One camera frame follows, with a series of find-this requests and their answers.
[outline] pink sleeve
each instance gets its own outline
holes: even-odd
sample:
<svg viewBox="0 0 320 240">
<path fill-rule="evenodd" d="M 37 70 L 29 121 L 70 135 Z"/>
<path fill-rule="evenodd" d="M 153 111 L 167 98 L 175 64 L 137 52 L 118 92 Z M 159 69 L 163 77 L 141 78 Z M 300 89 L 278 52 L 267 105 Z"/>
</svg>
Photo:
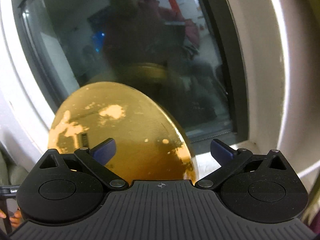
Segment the pink sleeve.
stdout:
<svg viewBox="0 0 320 240">
<path fill-rule="evenodd" d="M 191 20 L 186 20 L 180 12 L 175 12 L 171 9 L 159 7 L 159 14 L 165 21 L 177 21 L 186 23 L 186 36 L 192 44 L 198 49 L 200 45 L 199 30 L 196 24 Z"/>
</svg>

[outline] golden object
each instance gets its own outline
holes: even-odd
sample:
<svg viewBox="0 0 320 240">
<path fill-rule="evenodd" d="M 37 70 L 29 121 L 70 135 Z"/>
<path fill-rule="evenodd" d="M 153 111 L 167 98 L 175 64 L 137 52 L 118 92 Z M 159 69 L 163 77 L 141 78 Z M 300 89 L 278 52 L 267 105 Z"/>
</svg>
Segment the golden object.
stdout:
<svg viewBox="0 0 320 240">
<path fill-rule="evenodd" d="M 150 98 L 131 87 L 99 82 L 74 92 L 59 108 L 49 148 L 61 154 L 90 148 L 107 138 L 116 155 L 106 167 L 131 183 L 140 180 L 197 180 L 197 165 L 181 128 Z"/>
</svg>

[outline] finger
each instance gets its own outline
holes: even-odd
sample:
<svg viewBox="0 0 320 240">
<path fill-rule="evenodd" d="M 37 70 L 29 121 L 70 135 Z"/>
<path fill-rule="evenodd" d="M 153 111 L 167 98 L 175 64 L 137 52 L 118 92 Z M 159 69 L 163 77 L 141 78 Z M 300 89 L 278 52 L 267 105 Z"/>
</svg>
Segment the finger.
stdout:
<svg viewBox="0 0 320 240">
<path fill-rule="evenodd" d="M 11 223 L 11 226 L 14 227 L 14 228 L 17 228 L 20 224 L 17 224 L 17 223 Z"/>
<path fill-rule="evenodd" d="M 19 219 L 19 218 L 15 218 L 15 217 L 11 217 L 11 218 L 10 218 L 10 221 L 11 221 L 12 223 L 17 223 L 17 224 L 20 223 L 20 219 Z"/>
<path fill-rule="evenodd" d="M 0 218 L 6 218 L 6 214 L 4 214 L 1 210 L 0 210 Z"/>
<path fill-rule="evenodd" d="M 20 211 L 20 210 L 17 210 L 17 211 L 14 213 L 14 217 L 16 217 L 16 218 L 22 218 L 21 211 Z"/>
</svg>

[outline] crosshair symbol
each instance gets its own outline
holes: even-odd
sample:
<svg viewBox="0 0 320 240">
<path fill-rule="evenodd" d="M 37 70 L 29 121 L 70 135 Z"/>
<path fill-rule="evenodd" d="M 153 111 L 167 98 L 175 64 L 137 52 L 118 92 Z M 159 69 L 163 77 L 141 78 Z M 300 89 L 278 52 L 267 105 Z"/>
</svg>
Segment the crosshair symbol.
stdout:
<svg viewBox="0 0 320 240">
<path fill-rule="evenodd" d="M 167 186 L 167 185 L 164 184 L 164 183 L 162 183 L 162 182 L 158 184 L 158 187 L 160 187 L 160 188 L 163 188 L 163 187 L 165 187 L 165 186 Z"/>
</svg>

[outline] window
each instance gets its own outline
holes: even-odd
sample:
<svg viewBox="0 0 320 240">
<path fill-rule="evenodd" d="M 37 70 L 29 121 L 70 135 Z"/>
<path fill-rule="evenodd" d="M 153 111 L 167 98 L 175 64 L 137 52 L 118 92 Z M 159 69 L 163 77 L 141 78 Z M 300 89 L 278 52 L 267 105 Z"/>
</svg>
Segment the window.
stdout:
<svg viewBox="0 0 320 240">
<path fill-rule="evenodd" d="M 12 0 L 27 59 L 53 111 L 82 86 L 120 82 L 159 103 L 192 142 L 220 137 L 231 144 L 247 138 L 245 79 L 228 4 L 216 2 Z"/>
</svg>

